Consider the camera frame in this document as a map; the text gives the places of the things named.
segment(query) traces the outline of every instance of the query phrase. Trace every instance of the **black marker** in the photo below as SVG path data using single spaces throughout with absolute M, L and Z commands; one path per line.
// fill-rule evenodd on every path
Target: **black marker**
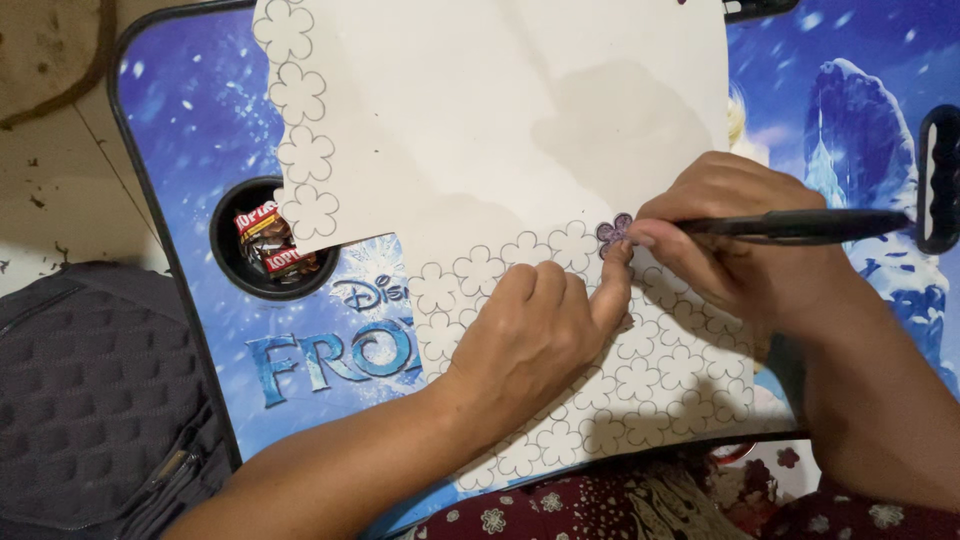
M 770 211 L 763 215 L 688 219 L 674 225 L 688 234 L 733 236 L 755 244 L 823 246 L 906 229 L 905 213 L 873 209 Z

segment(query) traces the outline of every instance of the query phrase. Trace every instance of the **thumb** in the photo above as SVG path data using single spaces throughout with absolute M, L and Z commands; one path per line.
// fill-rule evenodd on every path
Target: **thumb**
M 640 219 L 627 236 L 646 247 L 654 258 L 717 307 L 733 306 L 736 286 L 709 250 L 668 221 Z
M 630 259 L 634 246 L 630 240 L 614 244 L 604 258 L 600 286 L 590 296 L 590 314 L 604 338 L 620 326 L 630 305 Z

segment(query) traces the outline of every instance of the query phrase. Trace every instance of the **cup holder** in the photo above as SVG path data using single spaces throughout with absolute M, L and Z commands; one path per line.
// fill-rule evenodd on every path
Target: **cup holder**
M 253 269 L 240 252 L 239 236 L 233 218 L 236 211 L 248 212 L 274 199 L 274 190 L 283 187 L 279 176 L 252 178 L 236 185 L 220 199 L 210 218 L 210 249 L 220 270 L 236 286 L 264 300 L 287 301 L 307 296 L 319 289 L 337 267 L 340 247 L 317 252 L 320 270 L 299 282 L 281 283 Z

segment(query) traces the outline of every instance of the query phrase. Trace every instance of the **candy wrapper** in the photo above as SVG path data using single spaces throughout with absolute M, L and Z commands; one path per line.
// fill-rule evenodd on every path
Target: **candy wrapper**
M 253 211 L 237 212 L 233 224 L 240 236 L 240 251 L 261 274 L 281 283 L 298 282 L 320 269 L 317 255 L 297 251 L 290 226 L 276 209 L 276 202 L 267 201 Z

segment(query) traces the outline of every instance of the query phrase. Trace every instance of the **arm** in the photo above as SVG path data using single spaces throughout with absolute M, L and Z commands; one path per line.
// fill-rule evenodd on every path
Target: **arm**
M 790 176 L 709 153 L 630 233 L 717 307 L 803 344 L 804 413 L 825 474 L 873 497 L 960 510 L 960 405 L 840 246 L 691 238 L 670 224 L 825 207 Z
M 554 262 L 500 280 L 453 355 L 420 392 L 304 430 L 255 455 L 167 540 L 349 538 L 549 405 L 590 366 L 630 301 L 622 242 L 587 297 Z

